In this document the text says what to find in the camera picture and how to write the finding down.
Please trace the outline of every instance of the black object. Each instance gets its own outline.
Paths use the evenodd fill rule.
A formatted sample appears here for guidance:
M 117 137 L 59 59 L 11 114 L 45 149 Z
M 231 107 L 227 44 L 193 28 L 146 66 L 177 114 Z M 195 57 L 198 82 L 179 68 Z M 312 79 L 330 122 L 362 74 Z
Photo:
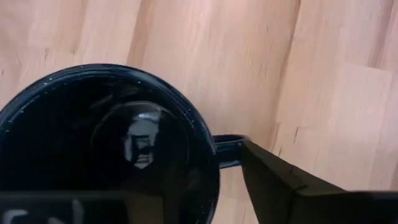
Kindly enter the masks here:
M 240 163 L 261 224 L 397 216 L 396 194 L 347 193 L 244 136 L 213 138 L 184 96 L 134 68 L 68 68 L 0 112 L 3 222 L 210 223 L 219 168 Z

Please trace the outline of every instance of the mug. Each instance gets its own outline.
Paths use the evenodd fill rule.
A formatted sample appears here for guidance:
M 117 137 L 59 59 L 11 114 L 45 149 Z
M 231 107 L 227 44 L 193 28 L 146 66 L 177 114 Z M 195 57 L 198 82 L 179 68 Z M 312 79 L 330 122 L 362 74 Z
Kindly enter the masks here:
M 55 72 L 0 112 L 3 223 L 210 223 L 220 169 L 239 165 L 245 139 L 212 136 L 179 91 L 142 70 Z

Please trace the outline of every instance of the wooden surface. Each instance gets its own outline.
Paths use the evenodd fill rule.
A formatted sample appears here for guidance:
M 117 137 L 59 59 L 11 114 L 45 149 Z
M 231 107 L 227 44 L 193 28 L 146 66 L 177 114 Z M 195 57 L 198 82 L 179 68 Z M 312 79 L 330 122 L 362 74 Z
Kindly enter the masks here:
M 0 108 L 83 63 L 156 74 L 214 134 L 340 187 L 398 189 L 396 0 L 2 0 Z M 241 169 L 214 223 L 256 223 Z

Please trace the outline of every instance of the wood grain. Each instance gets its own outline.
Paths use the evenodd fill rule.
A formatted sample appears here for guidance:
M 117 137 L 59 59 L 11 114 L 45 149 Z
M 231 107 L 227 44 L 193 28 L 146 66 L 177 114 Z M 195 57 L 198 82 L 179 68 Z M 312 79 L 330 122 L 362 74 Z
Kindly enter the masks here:
M 3 0 L 0 30 L 0 108 L 56 70 L 125 64 L 213 134 L 346 189 L 398 189 L 398 0 Z M 241 169 L 221 173 L 214 223 L 256 223 Z

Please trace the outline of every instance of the mug handle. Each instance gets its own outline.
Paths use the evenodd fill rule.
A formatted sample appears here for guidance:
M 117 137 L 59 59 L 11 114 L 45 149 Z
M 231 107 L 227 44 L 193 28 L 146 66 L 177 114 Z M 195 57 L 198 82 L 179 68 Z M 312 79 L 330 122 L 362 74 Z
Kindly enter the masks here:
M 216 144 L 216 156 L 220 169 L 240 166 L 243 151 L 243 141 L 250 140 L 240 134 L 223 134 L 213 136 Z

